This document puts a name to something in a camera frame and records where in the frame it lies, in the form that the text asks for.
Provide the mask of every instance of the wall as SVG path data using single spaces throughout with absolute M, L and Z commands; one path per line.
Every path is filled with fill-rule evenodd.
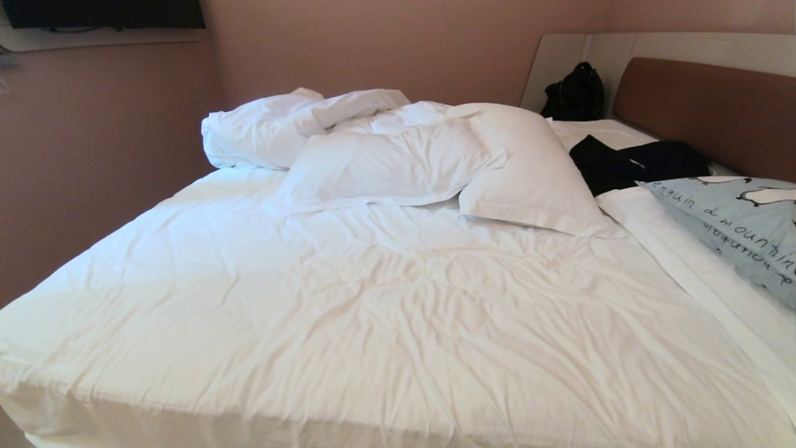
M 210 170 L 209 41 L 19 55 L 0 71 L 0 307 Z
M 794 0 L 611 0 L 607 30 L 796 33 Z
M 519 104 L 544 33 L 600 31 L 609 0 L 212 0 L 229 107 L 307 87 Z

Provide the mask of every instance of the brown headboard panel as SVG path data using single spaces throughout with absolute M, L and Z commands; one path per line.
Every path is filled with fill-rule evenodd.
M 796 182 L 796 78 L 636 57 L 614 114 L 740 174 Z

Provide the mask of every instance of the television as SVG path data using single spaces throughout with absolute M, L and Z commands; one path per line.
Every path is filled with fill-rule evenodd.
M 199 0 L 0 0 L 14 28 L 205 28 Z

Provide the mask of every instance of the light blue pillowcase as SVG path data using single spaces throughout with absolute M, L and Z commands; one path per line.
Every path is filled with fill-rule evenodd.
M 714 176 L 640 185 L 743 276 L 796 309 L 796 184 Z

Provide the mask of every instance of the black backpack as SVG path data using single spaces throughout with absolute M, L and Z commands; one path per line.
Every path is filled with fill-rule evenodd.
M 563 81 L 545 90 L 548 102 L 542 116 L 559 121 L 590 121 L 603 118 L 605 93 L 597 70 L 581 62 Z

